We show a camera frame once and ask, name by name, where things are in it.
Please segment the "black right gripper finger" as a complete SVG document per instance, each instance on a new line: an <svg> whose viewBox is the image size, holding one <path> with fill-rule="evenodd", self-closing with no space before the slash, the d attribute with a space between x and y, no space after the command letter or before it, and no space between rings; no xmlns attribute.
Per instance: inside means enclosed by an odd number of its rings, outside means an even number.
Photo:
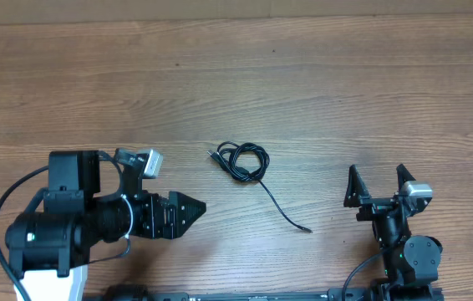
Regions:
<svg viewBox="0 0 473 301"><path fill-rule="evenodd" d="M348 169L348 185L343 201L344 207L361 207L369 204L371 195L359 174L356 165Z"/></svg>
<svg viewBox="0 0 473 301"><path fill-rule="evenodd" d="M397 179L398 179L398 192L399 193L411 193L412 182L415 178L407 170L404 164L399 164L396 167Z"/></svg>

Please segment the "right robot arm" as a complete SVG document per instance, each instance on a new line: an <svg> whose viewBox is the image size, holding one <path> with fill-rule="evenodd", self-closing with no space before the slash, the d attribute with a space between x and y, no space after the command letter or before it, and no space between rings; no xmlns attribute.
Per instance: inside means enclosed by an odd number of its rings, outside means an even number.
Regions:
<svg viewBox="0 0 473 301"><path fill-rule="evenodd" d="M430 204L433 190L429 183L417 181L407 168L396 167L398 190L391 197L374 198L357 166L348 169L348 185L343 205L357 208L359 222L371 222L379 252L360 263L345 280L341 299L360 300L442 300L444 295L432 283L438 279L443 247L430 236L414 236L408 219ZM351 293L353 277L373 261L384 262L385 277L375 279L362 293Z"/></svg>

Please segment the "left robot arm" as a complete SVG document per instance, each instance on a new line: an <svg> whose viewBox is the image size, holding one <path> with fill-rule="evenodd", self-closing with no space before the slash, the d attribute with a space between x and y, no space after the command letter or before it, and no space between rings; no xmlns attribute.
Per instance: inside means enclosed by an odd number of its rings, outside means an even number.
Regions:
<svg viewBox="0 0 473 301"><path fill-rule="evenodd" d="M53 151L48 184L8 227L4 267L20 300L80 300L92 246L132 237L177 239L206 212L178 191L150 193L163 157L149 149Z"/></svg>

